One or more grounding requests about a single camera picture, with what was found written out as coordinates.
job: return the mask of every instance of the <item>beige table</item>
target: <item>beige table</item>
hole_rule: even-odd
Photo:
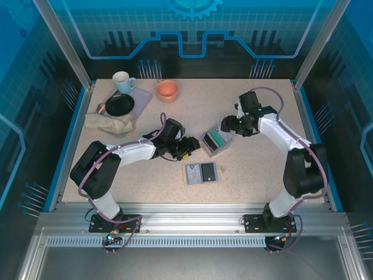
[[[283,80],[260,79],[179,79],[177,101],[165,104],[155,94],[156,80],[138,80],[138,88],[149,91],[153,98],[138,118],[136,130],[124,138],[116,138],[98,129],[83,127],[73,165],[91,142],[121,144],[140,138],[160,127],[160,113],[179,121],[186,128],[186,136],[199,138],[203,132],[219,123],[225,116],[235,115],[234,104],[239,95],[257,86],[277,90],[284,99],[282,119],[302,137],[305,137],[300,114],[291,83]],[[111,80],[97,80],[88,112],[113,89]],[[276,95],[257,90],[263,106],[280,107]],[[219,182],[185,185],[182,165],[192,162],[215,161]],[[117,202],[146,203],[255,203],[269,202],[283,189],[282,176],[286,158],[271,140],[262,134],[249,138],[235,135],[230,147],[212,159],[204,150],[195,151],[181,162],[168,162],[162,158],[144,160],[120,168],[111,186]],[[85,201],[77,194],[77,186],[69,178],[63,201]],[[312,200],[323,202],[323,199]]]

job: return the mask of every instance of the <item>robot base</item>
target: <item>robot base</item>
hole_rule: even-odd
[[[122,221],[132,219],[134,217],[137,217],[138,215],[123,215]],[[132,222],[129,222],[128,224],[124,224],[123,227],[119,229],[120,233],[132,233],[133,229],[136,226],[136,222],[138,220],[134,220]],[[141,225],[138,226],[135,233],[140,232]],[[89,226],[89,232],[90,233],[108,233],[115,229],[115,225],[113,223],[109,223],[103,218],[101,218],[100,215],[92,215],[91,222]]]
[[[297,232],[294,218],[285,216],[272,219],[270,228],[267,227],[263,215],[244,215],[242,224],[245,226],[245,233],[292,233]]]

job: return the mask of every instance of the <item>gear logo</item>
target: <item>gear logo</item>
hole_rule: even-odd
[[[174,12],[175,16],[182,19],[195,18],[202,19],[210,16],[210,12],[217,11],[217,6],[223,4],[222,0],[165,0],[169,12]]]
[[[34,19],[34,8],[31,0],[0,0],[0,8],[7,8],[21,29],[25,29]]]

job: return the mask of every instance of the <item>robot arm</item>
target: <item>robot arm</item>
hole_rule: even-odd
[[[221,123],[222,131],[233,130],[244,137],[263,133],[287,157],[283,176],[285,189],[265,206],[263,212],[267,225],[270,225],[271,220],[287,216],[300,200],[317,193],[323,187],[317,164],[299,140],[315,152],[324,169],[327,165],[325,148],[301,138],[281,119],[277,119],[277,111],[270,106],[262,107],[255,92],[242,94],[235,108],[237,116],[224,118]]]
[[[70,177],[79,186],[95,161],[108,150],[118,147],[117,150],[104,158],[100,166],[94,169],[82,188],[97,210],[106,218],[121,221],[123,216],[119,205],[110,192],[118,168],[139,160],[154,159],[163,156],[165,153],[171,154],[175,161],[182,160],[194,150],[200,148],[196,138],[184,137],[185,128],[173,119],[166,120],[164,129],[158,137],[145,142],[147,139],[151,139],[156,132],[158,131],[144,135],[143,138],[129,145],[106,146],[99,141],[95,141],[91,143],[73,167]]]

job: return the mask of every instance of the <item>towel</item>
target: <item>towel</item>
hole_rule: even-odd
[[[97,113],[86,114],[84,123],[86,128],[99,128],[112,133],[124,133],[134,130],[133,114],[124,115],[120,118],[111,118]]]

